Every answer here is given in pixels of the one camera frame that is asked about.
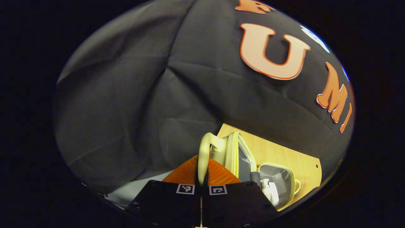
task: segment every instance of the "black background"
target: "black background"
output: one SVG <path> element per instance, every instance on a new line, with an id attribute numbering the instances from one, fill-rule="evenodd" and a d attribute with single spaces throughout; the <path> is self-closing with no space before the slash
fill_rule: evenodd
<path id="1" fill-rule="evenodd" d="M 394 6 L 384 1 L 265 1 L 328 44 L 353 85 L 357 116 L 347 158 L 313 198 L 278 219 L 284 227 L 390 225 L 395 193 L 381 193 L 382 164 L 392 151 L 393 93 L 388 48 Z M 1 3 L 3 126 L 2 227 L 137 227 L 92 195 L 59 156 L 52 132 L 56 80 L 75 49 L 95 30 L 140 2 L 3 1 Z"/>

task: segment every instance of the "white bottle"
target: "white bottle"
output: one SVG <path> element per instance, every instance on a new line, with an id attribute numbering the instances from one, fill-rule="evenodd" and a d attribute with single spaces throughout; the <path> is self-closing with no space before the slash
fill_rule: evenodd
<path id="1" fill-rule="evenodd" d="M 276 184 L 274 182 L 269 182 L 269 179 L 262 179 L 260 182 L 262 183 L 263 194 L 267 197 L 271 204 L 273 204 L 273 206 L 277 206 L 279 203 L 279 197 Z"/>

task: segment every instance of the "orange letter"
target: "orange letter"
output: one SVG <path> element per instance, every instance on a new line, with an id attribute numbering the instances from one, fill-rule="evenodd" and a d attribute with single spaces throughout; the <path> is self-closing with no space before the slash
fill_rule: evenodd
<path id="1" fill-rule="evenodd" d="M 250 23 L 241 24 L 241 28 L 245 30 L 241 57 L 249 67 L 274 79 L 289 80 L 298 76 L 304 64 L 305 51 L 311 50 L 306 43 L 293 36 L 284 35 L 290 43 L 290 50 L 286 62 L 280 65 L 265 56 L 269 35 L 276 34 L 273 29 Z"/>
<path id="2" fill-rule="evenodd" d="M 239 6 L 235 7 L 236 10 L 241 10 L 241 11 L 248 11 L 248 12 L 253 12 L 253 13 L 266 13 L 270 12 L 270 9 L 274 10 L 273 8 L 252 0 L 239 0 Z"/>
<path id="3" fill-rule="evenodd" d="M 346 125 L 350 119 L 350 115 L 352 114 L 352 103 L 349 103 L 349 112 L 347 113 L 345 122 L 342 124 L 340 127 L 340 133 L 343 133 L 345 131 Z"/>
<path id="4" fill-rule="evenodd" d="M 326 66 L 329 70 L 328 82 L 326 83 L 323 93 L 316 97 L 316 101 L 322 106 L 322 108 L 327 108 L 329 106 L 328 112 L 332 112 L 333 110 L 332 119 L 337 123 L 339 122 L 340 114 L 342 114 L 343 107 L 345 106 L 347 89 L 344 84 L 342 84 L 342 87 L 339 89 L 339 79 L 337 78 L 336 70 L 328 62 L 326 62 Z"/>

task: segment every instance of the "orange soft pad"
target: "orange soft pad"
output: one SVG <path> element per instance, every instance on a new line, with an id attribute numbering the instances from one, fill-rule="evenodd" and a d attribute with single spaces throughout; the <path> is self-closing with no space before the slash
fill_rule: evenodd
<path id="1" fill-rule="evenodd" d="M 177 167 L 177 169 L 173 170 L 173 172 L 163 179 L 163 181 L 185 185 L 195 185 L 197 158 L 198 155 L 181 164 L 179 167 Z M 208 160 L 208 173 L 208 185 L 227 185 L 241 182 L 223 165 L 219 164 L 212 158 L 209 158 Z"/>

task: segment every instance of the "wooden board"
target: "wooden board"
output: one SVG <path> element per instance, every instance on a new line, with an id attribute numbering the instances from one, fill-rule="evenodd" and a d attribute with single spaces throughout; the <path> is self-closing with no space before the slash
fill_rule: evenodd
<path id="1" fill-rule="evenodd" d="M 220 129 L 218 137 L 223 138 L 235 131 L 239 131 L 245 137 L 258 166 L 264 162 L 270 162 L 287 166 L 294 172 L 295 179 L 301 182 L 301 189 L 289 205 L 321 184 L 322 169 L 318 158 L 280 146 L 225 123 Z"/>

